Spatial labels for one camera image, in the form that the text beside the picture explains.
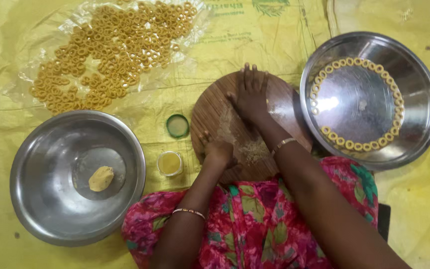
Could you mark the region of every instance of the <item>person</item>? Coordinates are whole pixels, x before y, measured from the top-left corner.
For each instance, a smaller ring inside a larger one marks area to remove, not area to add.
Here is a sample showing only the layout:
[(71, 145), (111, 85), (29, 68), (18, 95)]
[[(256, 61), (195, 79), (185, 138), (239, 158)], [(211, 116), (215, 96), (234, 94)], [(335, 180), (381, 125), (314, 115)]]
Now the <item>person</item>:
[(193, 185), (148, 194), (127, 212), (122, 234), (139, 268), (409, 268), (376, 231), (372, 175), (342, 157), (318, 162), (290, 139), (267, 112), (267, 83), (247, 63), (227, 97), (276, 150), (281, 175), (218, 186), (236, 165), (233, 145), (206, 132)]

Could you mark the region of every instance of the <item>pink floral dress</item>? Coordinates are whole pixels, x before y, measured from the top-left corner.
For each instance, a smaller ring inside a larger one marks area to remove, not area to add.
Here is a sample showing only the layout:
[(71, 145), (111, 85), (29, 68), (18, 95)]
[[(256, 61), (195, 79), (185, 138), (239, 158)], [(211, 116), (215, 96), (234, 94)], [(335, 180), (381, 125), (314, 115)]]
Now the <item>pink floral dress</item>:
[[(320, 165), (348, 202), (377, 226), (377, 189), (366, 168), (342, 157)], [(151, 193), (128, 210), (122, 235), (139, 268), (185, 192)], [(281, 177), (216, 187), (195, 268), (332, 268)]]

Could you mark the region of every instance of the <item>wooden board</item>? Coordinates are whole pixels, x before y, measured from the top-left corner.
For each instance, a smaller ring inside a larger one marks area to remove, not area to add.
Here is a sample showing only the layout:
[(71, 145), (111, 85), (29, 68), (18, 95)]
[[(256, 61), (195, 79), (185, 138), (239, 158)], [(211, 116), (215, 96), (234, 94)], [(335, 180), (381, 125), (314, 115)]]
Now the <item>wooden board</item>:
[[(199, 161), (203, 145), (198, 138), (203, 131), (234, 145), (234, 155), (242, 164), (225, 171), (222, 182), (265, 180), (278, 172), (260, 134), (245, 125), (231, 103), (227, 92), (236, 93), (236, 73), (228, 74), (210, 85), (200, 95), (192, 110), (190, 136)], [(268, 112), (287, 132), (311, 151), (313, 141), (303, 120), (300, 97), (281, 78), (269, 75), (267, 88)]]

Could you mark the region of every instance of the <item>gold bangle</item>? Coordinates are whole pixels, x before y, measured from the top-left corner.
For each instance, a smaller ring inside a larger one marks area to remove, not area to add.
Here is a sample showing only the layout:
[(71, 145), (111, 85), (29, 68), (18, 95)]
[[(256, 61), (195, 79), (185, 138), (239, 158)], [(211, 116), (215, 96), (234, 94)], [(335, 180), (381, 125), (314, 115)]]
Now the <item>gold bangle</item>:
[(290, 138), (287, 138), (287, 139), (285, 139), (285, 140), (282, 140), (279, 144), (278, 144), (278, 146), (276, 146), (272, 151), (271, 151), (271, 156), (273, 157), (273, 156), (275, 156), (275, 153), (284, 145), (284, 144), (286, 144), (286, 143), (289, 143), (289, 142), (291, 142), (291, 141), (296, 141), (296, 139), (294, 139), (294, 138), (292, 138), (292, 137), (290, 137)]
[(205, 220), (205, 216), (204, 216), (202, 213), (197, 212), (197, 211), (192, 210), (192, 209), (179, 208), (179, 209), (175, 209), (175, 210), (172, 212), (172, 214), (174, 214), (175, 212), (179, 212), (179, 211), (183, 211), (183, 212), (190, 212), (190, 213), (197, 214), (197, 215), (199, 215), (200, 217), (202, 217), (202, 218)]

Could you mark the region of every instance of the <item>yellow tarp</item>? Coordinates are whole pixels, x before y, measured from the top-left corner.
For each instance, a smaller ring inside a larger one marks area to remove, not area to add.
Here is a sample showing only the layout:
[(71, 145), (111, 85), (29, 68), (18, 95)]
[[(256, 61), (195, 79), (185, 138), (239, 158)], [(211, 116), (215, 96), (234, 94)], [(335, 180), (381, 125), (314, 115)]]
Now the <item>yellow tarp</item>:
[[(430, 0), (333, 0), (333, 35), (372, 31), (409, 47), (430, 70)], [(391, 206), (389, 244), (415, 268), (430, 268), (430, 148), (415, 162), (376, 174)]]
[[(104, 110), (127, 120), (142, 144), (147, 162), (145, 193), (186, 188), (195, 179), (200, 165), (190, 137), (169, 137), (165, 121), (174, 113), (190, 119), (198, 96), (216, 79), (250, 61), (293, 85), (299, 83), (308, 56), (330, 38), (322, 3), (207, 1), (207, 7), (214, 12), (210, 26), (189, 52), (186, 64), (177, 67), (162, 87), (130, 93)], [(80, 248), (39, 241), (19, 223), (9, 197), (12, 160), (27, 135), (42, 123), (33, 114), (41, 105), (24, 107), (1, 91), (31, 59), (31, 52), (44, 44), (36, 42), (38, 35), (56, 31), (79, 4), (74, 0), (0, 1), (0, 268), (135, 267), (119, 232)], [(182, 154), (182, 176), (168, 179), (158, 174), (155, 161), (165, 150)]]

